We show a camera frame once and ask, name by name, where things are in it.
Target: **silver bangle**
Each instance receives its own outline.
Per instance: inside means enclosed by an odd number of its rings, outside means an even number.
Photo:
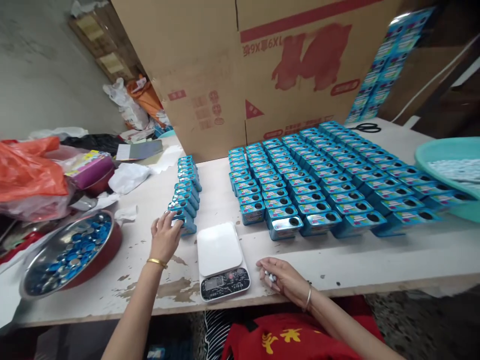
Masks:
[[[307,311],[307,309],[309,308],[310,296],[312,295],[312,284],[309,284],[309,285],[310,285],[310,287],[308,288],[308,298],[306,299],[305,307],[302,309],[304,313],[305,313],[305,312]]]

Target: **white work table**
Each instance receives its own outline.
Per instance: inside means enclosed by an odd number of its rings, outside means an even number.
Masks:
[[[374,119],[379,133],[365,138],[413,164],[417,146],[428,136]],[[227,158],[198,164],[203,191],[195,223],[198,230],[224,222],[235,223],[252,279],[242,296],[205,303],[199,292],[196,235],[183,237],[175,257],[163,272],[153,315],[271,304],[285,301],[262,285],[255,263],[266,256],[289,261],[313,286],[329,296],[347,296],[480,283],[480,225],[447,215],[430,227],[409,230],[407,235],[378,238],[363,236],[336,239],[328,235],[272,241],[265,222],[244,226],[237,198],[229,181]],[[123,242],[113,261],[86,283],[59,291],[22,306],[15,321],[41,326],[117,319],[124,312],[150,251],[150,226],[171,201],[177,167],[151,176],[117,208],[138,205],[135,222],[122,227]]]

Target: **woman's hand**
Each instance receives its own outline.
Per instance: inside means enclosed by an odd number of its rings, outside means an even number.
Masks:
[[[271,289],[286,296],[297,306],[301,308],[305,306],[310,284],[292,265],[274,257],[265,257],[257,261],[256,265],[261,267],[260,280],[263,280]],[[265,270],[276,276],[276,282],[270,281],[269,277],[265,275]]]
[[[172,219],[176,214],[176,211],[166,211],[151,224],[150,258],[168,263],[177,250],[184,222],[176,221],[172,227]]]

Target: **digital kitchen scale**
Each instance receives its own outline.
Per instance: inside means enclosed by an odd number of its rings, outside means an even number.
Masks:
[[[249,272],[233,222],[199,231],[196,241],[203,301],[230,297],[250,287]]]

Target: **metal bowl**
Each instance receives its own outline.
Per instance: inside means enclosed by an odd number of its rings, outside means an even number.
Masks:
[[[86,263],[81,263],[75,267],[75,274],[69,276],[70,278],[61,277],[61,272],[52,273],[49,271],[52,264],[61,263],[62,267],[71,269],[66,262],[66,254],[71,254],[74,250],[72,246],[74,241],[72,237],[76,234],[93,233],[95,229],[92,227],[92,222],[95,219],[104,219],[111,221],[111,227],[107,232],[106,239],[102,244],[96,244],[95,251],[88,253],[88,260]],[[120,226],[115,222],[114,216],[110,211],[100,210],[88,216],[82,217],[79,220],[66,225],[58,232],[54,233],[37,251],[32,255],[27,269],[23,273],[20,282],[20,296],[25,300],[38,300],[47,297],[59,290],[66,290],[74,288],[87,280],[94,277],[100,270],[102,270],[118,252],[122,244],[122,231]],[[45,281],[50,282],[50,285],[45,287],[45,291],[39,290],[39,284],[44,284]]]

